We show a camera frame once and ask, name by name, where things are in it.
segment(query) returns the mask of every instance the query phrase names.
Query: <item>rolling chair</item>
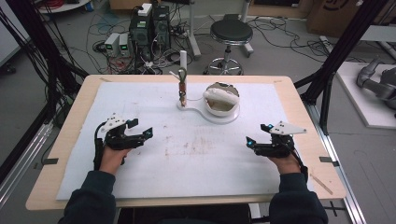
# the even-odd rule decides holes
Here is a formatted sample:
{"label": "rolling chair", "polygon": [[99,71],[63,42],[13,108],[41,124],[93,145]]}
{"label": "rolling chair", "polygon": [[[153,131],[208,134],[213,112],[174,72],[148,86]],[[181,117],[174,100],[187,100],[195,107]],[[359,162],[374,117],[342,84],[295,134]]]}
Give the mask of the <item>rolling chair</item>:
{"label": "rolling chair", "polygon": [[227,45],[224,58],[213,60],[205,69],[204,75],[244,75],[242,65],[230,58],[231,46],[246,45],[253,37],[253,30],[248,24],[237,18],[215,21],[210,27],[213,39]]}

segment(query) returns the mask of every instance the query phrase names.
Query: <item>cardboard box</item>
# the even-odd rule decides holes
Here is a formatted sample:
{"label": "cardboard box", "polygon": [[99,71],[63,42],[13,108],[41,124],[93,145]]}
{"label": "cardboard box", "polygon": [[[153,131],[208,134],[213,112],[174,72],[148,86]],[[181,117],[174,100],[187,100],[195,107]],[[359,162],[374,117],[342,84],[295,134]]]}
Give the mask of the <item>cardboard box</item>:
{"label": "cardboard box", "polygon": [[351,0],[316,0],[306,21],[308,33],[340,37],[359,7]]}
{"label": "cardboard box", "polygon": [[151,3],[150,0],[110,0],[111,9],[132,9],[141,7],[143,3]]}

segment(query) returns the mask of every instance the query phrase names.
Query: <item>computer tower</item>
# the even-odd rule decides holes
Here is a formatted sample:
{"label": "computer tower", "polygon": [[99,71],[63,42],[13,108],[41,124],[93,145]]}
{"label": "computer tower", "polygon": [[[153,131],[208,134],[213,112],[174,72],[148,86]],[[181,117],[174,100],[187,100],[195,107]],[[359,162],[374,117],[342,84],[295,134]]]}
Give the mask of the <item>computer tower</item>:
{"label": "computer tower", "polygon": [[153,43],[154,26],[151,13],[152,10],[147,16],[135,14],[131,19],[129,32],[137,60],[151,61],[153,59],[151,48],[154,48],[155,44]]}
{"label": "computer tower", "polygon": [[171,48],[169,6],[157,6],[153,12],[155,39],[162,49]]}

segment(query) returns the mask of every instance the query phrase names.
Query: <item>metal frame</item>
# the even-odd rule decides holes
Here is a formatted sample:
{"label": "metal frame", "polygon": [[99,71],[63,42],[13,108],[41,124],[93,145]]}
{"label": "metal frame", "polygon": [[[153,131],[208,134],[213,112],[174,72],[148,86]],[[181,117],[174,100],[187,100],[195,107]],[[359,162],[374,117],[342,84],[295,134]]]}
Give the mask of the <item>metal frame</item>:
{"label": "metal frame", "polygon": [[332,145],[332,140],[330,139],[329,135],[322,131],[318,122],[319,122],[319,114],[318,109],[315,105],[308,105],[307,103],[304,104],[306,111],[308,112],[309,116],[311,117],[315,128],[317,129],[318,135],[323,143],[323,146],[326,148],[327,152],[329,153],[332,161],[336,161],[338,166],[334,167],[335,171],[337,172],[338,176],[341,179],[341,182],[346,189],[346,197],[343,199],[345,204],[346,210],[351,218],[352,223],[354,224],[364,224],[366,220],[364,218],[363,212],[356,200],[356,197],[353,193],[352,187],[350,187],[349,182],[347,180],[347,175],[344,172],[344,169],[338,159],[337,152],[335,151],[334,146]]}
{"label": "metal frame", "polygon": [[27,169],[32,164],[35,156],[43,147],[47,138],[52,132],[53,124],[42,124],[40,129],[37,131],[33,140],[20,156],[20,159],[15,163],[12,170],[8,173],[7,178],[3,181],[0,186],[0,210],[3,208],[4,204],[7,202],[9,196],[12,194],[14,189],[17,187],[18,183],[23,178]]}
{"label": "metal frame", "polygon": [[327,60],[313,75],[303,78],[294,83],[296,89],[311,83],[308,90],[303,93],[302,99],[309,105],[315,105],[316,100],[323,92],[320,109],[319,125],[327,135],[327,118],[329,116],[330,97],[332,92],[332,79],[336,71],[345,61],[348,54],[353,50],[361,37],[370,27],[375,17],[384,7],[388,0],[366,0],[352,19]]}

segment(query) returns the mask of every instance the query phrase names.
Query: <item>power supply box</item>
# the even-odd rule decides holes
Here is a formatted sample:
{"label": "power supply box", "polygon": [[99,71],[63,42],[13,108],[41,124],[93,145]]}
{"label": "power supply box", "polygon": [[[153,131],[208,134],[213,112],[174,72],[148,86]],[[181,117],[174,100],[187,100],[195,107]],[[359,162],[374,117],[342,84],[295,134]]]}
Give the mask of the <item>power supply box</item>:
{"label": "power supply box", "polygon": [[120,53],[120,34],[111,34],[105,42],[105,47],[109,57],[117,57]]}
{"label": "power supply box", "polygon": [[120,34],[120,53],[122,57],[131,57],[132,52],[131,41],[128,34]]}

